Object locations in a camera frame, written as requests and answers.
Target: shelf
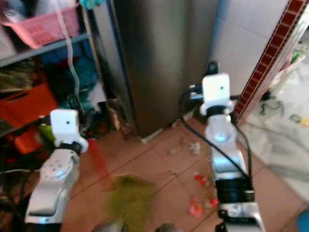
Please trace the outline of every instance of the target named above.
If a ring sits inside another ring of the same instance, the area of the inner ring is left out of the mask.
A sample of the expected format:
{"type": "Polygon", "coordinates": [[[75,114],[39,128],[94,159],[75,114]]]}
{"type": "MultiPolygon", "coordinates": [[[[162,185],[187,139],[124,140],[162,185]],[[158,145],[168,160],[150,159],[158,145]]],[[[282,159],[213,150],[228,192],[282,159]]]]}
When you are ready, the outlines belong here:
{"type": "MultiPolygon", "coordinates": [[[[73,44],[73,43],[76,43],[76,42],[79,42],[79,41],[82,41],[82,40],[85,40],[85,39],[88,39],[87,32],[84,32],[84,33],[82,33],[82,34],[80,34],[76,37],[71,38],[71,42],[73,44]]],[[[28,48],[27,50],[18,52],[14,56],[0,60],[0,68],[4,67],[6,65],[21,61],[23,59],[27,59],[27,58],[37,56],[37,55],[45,53],[45,52],[52,51],[52,50],[60,48],[60,47],[64,47],[66,45],[67,44],[66,44],[65,40],[60,40],[58,42],[54,42],[54,43],[51,43],[51,44],[48,44],[48,45],[44,45],[39,49],[28,48]]]]}

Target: floor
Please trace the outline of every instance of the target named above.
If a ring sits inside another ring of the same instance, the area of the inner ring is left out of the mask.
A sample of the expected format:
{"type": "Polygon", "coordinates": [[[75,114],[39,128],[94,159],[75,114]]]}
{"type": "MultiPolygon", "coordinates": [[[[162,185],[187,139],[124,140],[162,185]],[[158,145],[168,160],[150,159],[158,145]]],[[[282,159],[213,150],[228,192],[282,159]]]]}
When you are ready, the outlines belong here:
{"type": "MultiPolygon", "coordinates": [[[[306,56],[277,95],[277,99],[283,102],[284,115],[280,109],[267,108],[262,116],[259,114],[260,103],[243,130],[249,136],[254,153],[309,202],[309,127],[290,119],[292,114],[309,118],[309,53],[306,56]]],[[[274,107],[276,101],[267,102],[274,107]]]]}
{"type": "MultiPolygon", "coordinates": [[[[204,126],[194,119],[189,123],[196,130],[204,131],[204,126]]],[[[80,178],[72,191],[61,231],[89,232],[95,225],[109,220],[103,204],[111,190],[111,179],[127,173],[156,184],[154,208],[145,223],[145,232],[154,232],[164,222],[173,222],[183,232],[214,231],[221,221],[214,209],[206,210],[202,218],[188,214],[192,195],[203,199],[211,197],[214,191],[213,186],[202,188],[194,180],[195,172],[210,175],[211,167],[209,147],[201,143],[201,153],[193,155],[189,151],[192,142],[201,141],[182,125],[164,130],[148,144],[142,144],[138,138],[124,141],[118,132],[101,138],[99,150],[110,176],[104,170],[95,171],[89,153],[82,154],[80,178]]],[[[256,200],[267,231],[297,231],[295,217],[307,207],[306,201],[256,157],[253,173],[256,200]]]]}

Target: pink plastic basket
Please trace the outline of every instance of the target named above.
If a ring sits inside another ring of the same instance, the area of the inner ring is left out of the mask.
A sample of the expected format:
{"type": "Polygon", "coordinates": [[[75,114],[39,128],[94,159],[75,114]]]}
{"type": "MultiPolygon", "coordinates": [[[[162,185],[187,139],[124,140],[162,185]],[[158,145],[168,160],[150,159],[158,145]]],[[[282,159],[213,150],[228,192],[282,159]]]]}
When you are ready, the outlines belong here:
{"type": "MultiPolygon", "coordinates": [[[[79,34],[76,12],[78,5],[77,3],[74,7],[61,11],[67,31],[71,37],[79,34]]],[[[18,23],[8,21],[1,23],[10,26],[24,43],[34,49],[64,38],[56,12],[33,17],[18,23]]]]}

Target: terracotta tile floor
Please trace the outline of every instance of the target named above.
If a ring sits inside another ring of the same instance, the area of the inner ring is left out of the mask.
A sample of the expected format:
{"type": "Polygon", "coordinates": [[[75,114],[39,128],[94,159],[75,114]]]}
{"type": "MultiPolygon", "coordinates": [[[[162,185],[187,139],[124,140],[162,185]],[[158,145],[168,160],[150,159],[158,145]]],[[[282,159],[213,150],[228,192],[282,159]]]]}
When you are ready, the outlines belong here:
{"type": "MultiPolygon", "coordinates": [[[[189,123],[203,132],[204,126],[197,121],[189,123]]],[[[145,232],[154,232],[164,222],[173,222],[183,232],[214,232],[215,225],[221,221],[214,210],[206,210],[202,218],[187,213],[192,195],[204,199],[214,192],[214,187],[202,188],[194,180],[195,172],[211,175],[209,147],[201,143],[202,152],[195,156],[189,151],[192,142],[200,140],[182,125],[164,130],[148,144],[142,144],[138,138],[124,141],[118,132],[101,138],[99,149],[110,177],[105,172],[98,174],[89,153],[82,154],[80,178],[74,186],[62,232],[89,232],[109,220],[103,204],[112,188],[111,179],[118,174],[134,174],[156,184],[155,203],[145,223],[145,232]]],[[[307,207],[306,202],[256,157],[253,173],[256,199],[267,231],[296,232],[295,218],[307,207]]]]}

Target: red tile border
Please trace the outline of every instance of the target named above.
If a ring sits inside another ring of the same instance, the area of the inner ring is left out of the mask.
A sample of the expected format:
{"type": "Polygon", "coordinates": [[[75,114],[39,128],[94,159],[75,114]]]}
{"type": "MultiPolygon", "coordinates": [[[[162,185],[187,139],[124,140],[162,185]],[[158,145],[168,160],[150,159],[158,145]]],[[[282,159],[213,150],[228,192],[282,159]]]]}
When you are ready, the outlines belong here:
{"type": "Polygon", "coordinates": [[[309,0],[289,0],[287,3],[260,60],[241,94],[240,100],[235,105],[234,112],[237,114],[239,122],[245,121],[250,111],[267,90],[268,86],[266,84],[272,77],[269,76],[266,80],[266,75],[275,64],[280,51],[282,51],[286,41],[291,36],[308,3],[309,0]]]}

